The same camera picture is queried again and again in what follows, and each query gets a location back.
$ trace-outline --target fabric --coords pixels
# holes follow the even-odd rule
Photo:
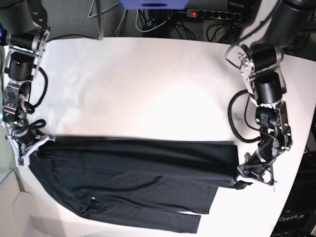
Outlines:
[[[75,214],[112,224],[196,233],[218,187],[232,188],[234,145],[153,140],[48,142],[30,169]]]

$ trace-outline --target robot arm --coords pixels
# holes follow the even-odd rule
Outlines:
[[[233,47],[239,46],[237,51],[240,67],[235,66],[240,69],[247,88],[239,95],[249,94],[250,100],[257,107],[256,122],[260,126],[258,149],[252,155],[247,153],[245,163],[237,168],[237,186],[254,181],[273,185],[272,164],[292,146],[286,103],[282,101],[286,85],[279,65],[283,60],[282,48],[300,32],[315,8],[316,0],[278,0],[267,18],[248,34],[245,34],[247,28],[244,29],[245,36],[228,50],[229,52]],[[266,31],[260,39],[251,39],[263,28]],[[232,123],[230,111],[229,120],[233,132],[240,137]],[[266,171],[271,175],[269,182],[263,178]]]
[[[44,120],[29,124],[26,118],[36,107],[27,101],[32,81],[38,71],[44,74],[40,62],[49,37],[47,12],[41,0],[2,0],[0,23],[4,28],[1,44],[9,45],[1,80],[4,74],[10,78],[2,92],[0,122],[7,129],[16,159],[23,165],[23,156],[34,148],[34,143],[48,138],[39,131],[45,126]]]

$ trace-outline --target black cable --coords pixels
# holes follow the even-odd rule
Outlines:
[[[305,32],[304,32],[304,33],[302,33],[302,37],[300,37],[300,39],[299,39],[299,40],[292,42],[291,44],[297,44],[297,43],[301,42],[301,41],[304,39],[305,35],[306,35],[306,33],[305,33]]]
[[[39,67],[39,72],[43,75],[44,77],[44,90],[43,90],[43,93],[42,95],[40,96],[38,102],[34,105],[31,105],[30,104],[30,97],[31,97],[31,86],[30,86],[30,95],[29,95],[29,101],[28,102],[25,102],[25,107],[27,108],[27,113],[28,114],[33,114],[35,112],[35,109],[40,106],[40,104],[42,103],[46,93],[47,93],[47,88],[48,88],[48,76],[47,74],[45,73],[45,71]]]
[[[235,29],[235,30],[233,30],[232,32],[230,32],[229,34],[227,33],[227,34],[223,35],[223,36],[218,40],[218,42],[219,42],[219,43],[223,43],[224,40],[228,39],[230,36],[235,36],[236,33],[239,33],[239,34],[240,34],[240,29]]]
[[[276,141],[276,143],[277,143],[277,147],[279,148],[279,147],[280,147],[280,142],[278,141],[278,139],[277,139],[276,137],[274,137],[274,136],[272,136],[271,134],[269,134],[269,133],[267,133],[267,132],[264,132],[264,131],[262,131],[262,130],[260,130],[260,129],[257,129],[257,128],[254,128],[254,127],[250,126],[249,123],[247,122],[246,113],[247,113],[247,109],[248,109],[248,104],[249,104],[250,97],[251,97],[251,95],[249,94],[248,99],[247,99],[247,103],[246,103],[245,113],[244,113],[244,120],[245,120],[246,125],[247,125],[249,128],[251,128],[251,129],[253,129],[253,130],[255,130],[255,131],[258,131],[258,132],[260,132],[260,133],[262,133],[262,134],[265,134],[265,135],[271,137],[272,139],[274,139],[274,140]]]
[[[177,24],[177,26],[181,26],[181,27],[183,27],[185,30],[187,30],[192,40],[197,40],[195,34],[193,34],[193,32],[192,32],[188,27],[186,27],[186,26],[183,24],[182,21],[180,21],[180,23],[181,23],[181,24]]]
[[[144,20],[145,20],[146,22],[150,22],[150,19],[147,20],[147,18],[146,18],[145,10],[144,10],[144,9],[143,9],[143,12],[142,12],[142,13],[143,13],[142,15],[143,15],[143,17],[144,17]]]
[[[184,25],[183,25],[183,29],[184,29],[184,32],[186,33],[187,39],[189,40],[189,35],[188,35],[187,29]]]
[[[221,23],[213,23],[213,24],[210,24],[207,28],[206,28],[206,31],[205,31],[205,34],[206,34],[206,38],[207,38],[207,41],[210,42],[210,38],[208,36],[208,32],[209,30],[214,27],[214,26],[219,26],[221,25]]]
[[[95,37],[90,37],[90,36],[85,36],[85,35],[80,35],[80,34],[68,34],[68,35],[62,35],[62,36],[57,36],[57,37],[51,38],[47,42],[62,39],[62,38],[67,38],[67,37],[78,37],[78,38],[87,38],[87,39],[92,39],[92,40],[98,40],[98,38],[95,38]]]
[[[238,92],[236,95],[233,96],[233,98],[231,99],[229,105],[228,105],[228,122],[229,122],[229,125],[231,126],[231,129],[233,131],[233,134],[239,139],[241,140],[242,142],[245,142],[245,143],[254,143],[254,142],[258,142],[260,141],[260,137],[256,137],[254,139],[245,139],[243,138],[237,131],[237,129],[235,128],[235,125],[234,125],[234,121],[233,121],[233,116],[232,116],[232,108],[233,108],[233,104],[235,102],[235,100],[242,96],[242,95],[245,95],[245,94],[248,94],[248,91],[247,90],[242,90],[240,92]]]
[[[248,33],[247,35],[245,35],[244,37],[241,37],[239,40],[237,40],[235,43],[233,43],[226,51],[225,53],[225,59],[227,62],[229,62],[231,65],[233,65],[235,68],[240,69],[239,66],[237,66],[236,64],[234,64],[231,60],[229,60],[227,58],[228,54],[230,53],[230,51],[235,47],[238,46],[241,42],[243,42],[245,39],[249,38],[250,36],[252,36],[253,34],[257,33],[259,30],[261,30],[265,24],[268,23],[268,21],[273,17],[273,15],[276,13],[276,11],[278,10],[278,8],[280,7],[280,5],[282,4],[283,0],[278,0],[278,2],[276,3],[276,5],[274,6],[273,10],[269,13],[269,15],[267,16],[267,18],[262,21],[260,23],[259,26],[257,26],[253,31],[251,31],[250,33]]]
[[[37,108],[38,106],[40,106],[40,104],[42,103],[42,101],[43,101],[43,99],[44,99],[44,97],[46,95],[47,88],[48,88],[48,76],[47,76],[47,74],[45,73],[45,71],[41,67],[39,67],[39,72],[43,75],[45,84],[44,84],[43,93],[40,96],[39,101],[36,104],[33,105],[34,108]]]
[[[183,37],[182,37],[182,35],[181,35],[180,31],[177,29],[177,27],[175,27],[175,30],[178,32],[178,34],[179,34],[180,38],[183,40]]]
[[[29,129],[41,129],[43,127],[46,126],[46,121],[43,120],[43,119],[39,119],[39,120],[36,120],[35,122],[31,123],[28,128]]]
[[[303,43],[303,45],[300,48],[294,48],[294,49],[290,49],[290,48],[285,48],[287,51],[291,51],[291,52],[295,52],[295,51],[300,51],[303,48],[305,48],[310,40],[311,34],[309,33],[305,42]]]
[[[223,28],[224,26],[221,26],[220,28],[218,28],[215,32],[214,32],[214,34],[213,34],[213,37],[212,37],[212,39],[211,39],[211,42],[213,42],[213,40],[216,38],[216,36],[217,36],[217,33]]]
[[[145,18],[145,16],[143,15],[142,11],[141,11],[141,10],[138,10],[138,12],[140,13],[139,20],[140,20],[140,22],[142,23],[142,25],[143,25],[143,26],[148,26],[148,25],[147,25],[147,22],[146,22],[146,18]]]

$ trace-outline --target shirt sleeve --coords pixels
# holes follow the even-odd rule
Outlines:
[[[82,216],[96,221],[141,228],[196,234],[201,216],[95,201]]]

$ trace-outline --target white tabletop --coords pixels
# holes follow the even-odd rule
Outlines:
[[[45,131],[59,135],[234,141],[243,163],[244,154],[253,153],[257,145],[241,143],[229,127],[229,101],[245,86],[239,71],[223,58],[227,47],[147,38],[50,42],[41,64],[48,74],[48,92],[30,121],[45,119]],[[274,229],[294,182],[316,104],[316,62],[286,56],[281,69],[288,91],[283,98],[293,147],[275,162],[275,192],[264,185],[239,191],[219,188],[210,214],[201,219],[197,236],[268,237]],[[31,102],[37,101],[42,88],[39,75],[33,83]],[[252,138],[258,133],[245,127],[245,101],[246,96],[236,101],[233,116],[240,133]],[[248,120],[255,123],[253,107]],[[26,191],[38,201],[42,217],[63,221],[64,236],[178,235],[84,220],[58,205],[29,169],[19,170]]]

